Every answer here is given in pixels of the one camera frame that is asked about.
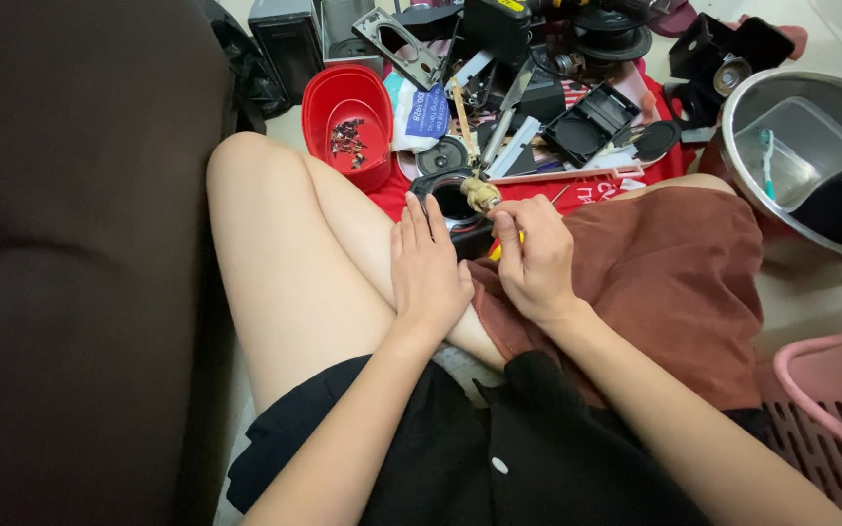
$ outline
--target knife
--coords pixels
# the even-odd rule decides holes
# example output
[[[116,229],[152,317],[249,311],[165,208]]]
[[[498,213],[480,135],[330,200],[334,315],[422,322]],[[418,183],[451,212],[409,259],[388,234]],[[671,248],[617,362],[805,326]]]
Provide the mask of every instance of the knife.
[[[483,168],[488,168],[489,164],[496,158],[498,149],[502,147],[502,140],[505,139],[505,134],[509,131],[509,126],[512,125],[512,118],[516,114],[515,105],[525,95],[525,89],[529,87],[534,72],[535,62],[532,57],[529,57],[525,61],[525,66],[522,66],[516,79],[512,82],[512,86],[509,87],[509,92],[505,94],[502,104],[498,107],[502,115],[498,119],[495,131],[492,132],[492,137],[489,137],[489,142],[485,146],[483,158],[480,159]]]

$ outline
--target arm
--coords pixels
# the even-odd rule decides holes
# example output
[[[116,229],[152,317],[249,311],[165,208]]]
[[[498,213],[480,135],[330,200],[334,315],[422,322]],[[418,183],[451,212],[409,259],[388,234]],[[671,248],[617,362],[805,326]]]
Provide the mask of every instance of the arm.
[[[840,510],[799,472],[574,296],[574,240],[546,198],[504,202],[491,215],[502,241],[499,275],[510,299],[579,365],[712,522],[842,525]]]
[[[249,510],[246,526],[352,525],[362,517],[418,378],[473,298],[437,201],[414,195],[392,228],[395,322],[344,396]]]

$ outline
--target black shirt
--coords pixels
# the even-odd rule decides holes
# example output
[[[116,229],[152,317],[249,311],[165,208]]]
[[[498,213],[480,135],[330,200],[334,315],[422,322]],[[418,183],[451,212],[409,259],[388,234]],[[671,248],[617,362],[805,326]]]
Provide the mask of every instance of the black shirt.
[[[259,416],[229,470],[236,508],[248,511],[367,361],[327,369]],[[622,422],[589,408],[546,355],[516,357],[505,376],[505,386],[480,388],[489,408],[477,411],[450,375],[427,366],[360,524],[708,524]]]

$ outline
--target brown cloth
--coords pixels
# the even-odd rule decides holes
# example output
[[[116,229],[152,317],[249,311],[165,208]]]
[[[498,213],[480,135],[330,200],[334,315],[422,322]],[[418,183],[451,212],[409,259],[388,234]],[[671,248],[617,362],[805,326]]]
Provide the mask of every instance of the brown cloth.
[[[751,340],[763,324],[754,280],[762,234],[741,198],[668,186],[583,206],[564,223],[574,293],[606,325],[720,411],[759,406]],[[569,363],[508,300],[498,263],[470,268],[474,308],[504,357],[539,349]],[[580,377],[588,403],[602,406]]]

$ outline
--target toothbrush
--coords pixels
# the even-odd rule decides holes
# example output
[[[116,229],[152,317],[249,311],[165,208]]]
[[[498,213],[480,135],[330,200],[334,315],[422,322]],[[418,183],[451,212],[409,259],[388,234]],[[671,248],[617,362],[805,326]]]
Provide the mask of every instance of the toothbrush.
[[[772,153],[775,152],[775,132],[768,128],[763,128],[759,131],[759,141],[765,146],[765,155],[763,155],[765,194],[774,201],[775,188],[772,187]]]

